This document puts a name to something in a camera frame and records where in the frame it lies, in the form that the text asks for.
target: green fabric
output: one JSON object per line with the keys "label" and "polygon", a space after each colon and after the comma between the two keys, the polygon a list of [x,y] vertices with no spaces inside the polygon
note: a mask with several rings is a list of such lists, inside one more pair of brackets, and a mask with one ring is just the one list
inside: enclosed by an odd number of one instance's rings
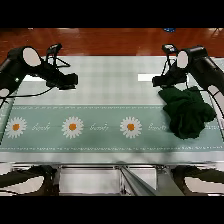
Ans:
{"label": "green fabric", "polygon": [[196,86],[183,91],[176,87],[159,91],[160,97],[167,103],[163,109],[171,118],[170,130],[181,139],[197,138],[205,128],[205,122],[216,117],[214,109],[195,90],[198,90]]}

